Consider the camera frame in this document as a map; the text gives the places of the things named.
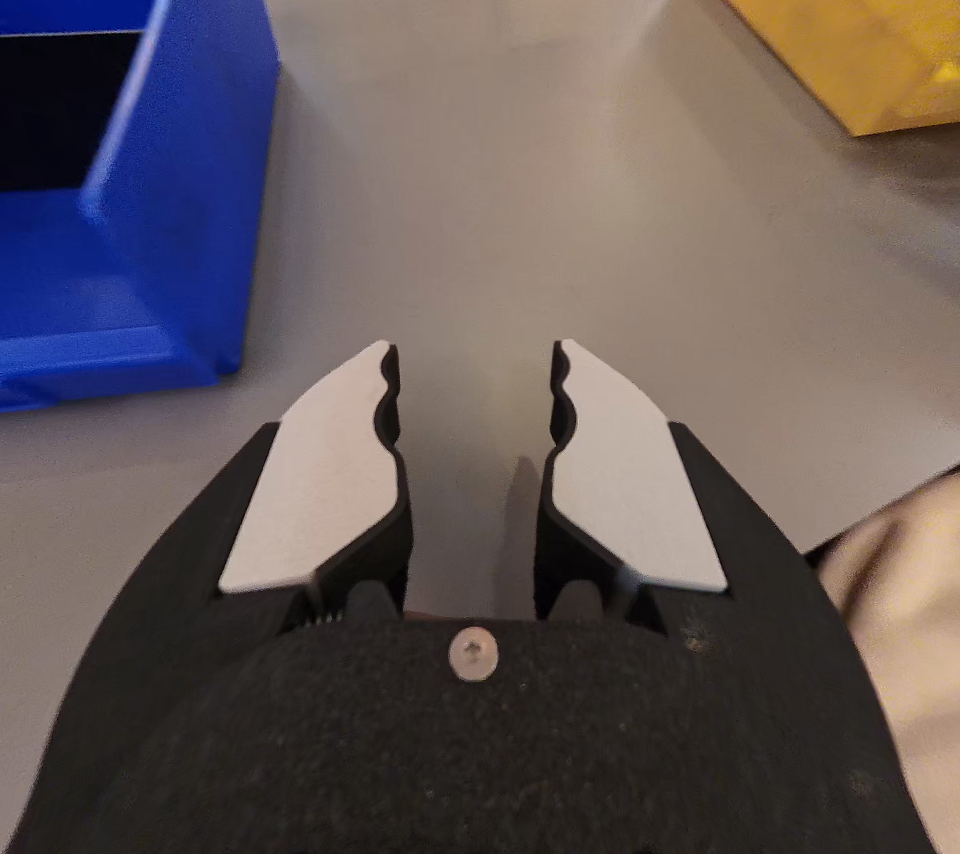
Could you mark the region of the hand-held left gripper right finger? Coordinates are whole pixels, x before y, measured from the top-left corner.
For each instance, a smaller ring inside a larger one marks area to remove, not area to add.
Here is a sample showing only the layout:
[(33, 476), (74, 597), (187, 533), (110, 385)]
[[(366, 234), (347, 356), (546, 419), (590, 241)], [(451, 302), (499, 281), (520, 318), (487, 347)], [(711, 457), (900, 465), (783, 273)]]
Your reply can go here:
[(602, 612), (634, 619), (647, 588), (723, 596), (726, 573), (671, 423), (573, 339), (553, 345), (553, 441), (535, 523), (535, 616), (585, 582)]

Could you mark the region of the blue plastic bin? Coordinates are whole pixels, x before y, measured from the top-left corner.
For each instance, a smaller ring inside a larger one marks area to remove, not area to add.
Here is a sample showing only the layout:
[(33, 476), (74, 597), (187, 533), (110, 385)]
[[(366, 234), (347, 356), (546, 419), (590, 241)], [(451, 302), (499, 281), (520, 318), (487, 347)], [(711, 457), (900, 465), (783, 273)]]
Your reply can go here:
[(1, 0), (2, 36), (141, 32), (84, 182), (2, 192), (3, 412), (242, 364), (280, 56), (265, 0)]

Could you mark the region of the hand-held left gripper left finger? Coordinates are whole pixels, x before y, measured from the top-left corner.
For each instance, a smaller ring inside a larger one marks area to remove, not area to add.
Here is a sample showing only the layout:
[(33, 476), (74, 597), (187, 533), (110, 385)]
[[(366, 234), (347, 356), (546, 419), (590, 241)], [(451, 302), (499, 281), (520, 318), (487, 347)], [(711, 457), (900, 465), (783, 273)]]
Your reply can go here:
[(306, 588), (329, 616), (373, 581), (403, 607), (413, 521), (398, 352), (373, 342), (282, 416), (219, 578), (223, 595)]

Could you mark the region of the person's beige sweatshirt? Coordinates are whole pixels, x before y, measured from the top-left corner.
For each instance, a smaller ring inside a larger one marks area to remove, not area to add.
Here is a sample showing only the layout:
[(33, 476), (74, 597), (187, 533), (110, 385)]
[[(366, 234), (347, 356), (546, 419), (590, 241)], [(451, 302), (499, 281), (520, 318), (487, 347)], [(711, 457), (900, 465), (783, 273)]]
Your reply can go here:
[(931, 843), (959, 851), (959, 472), (848, 528), (815, 563), (886, 716)]

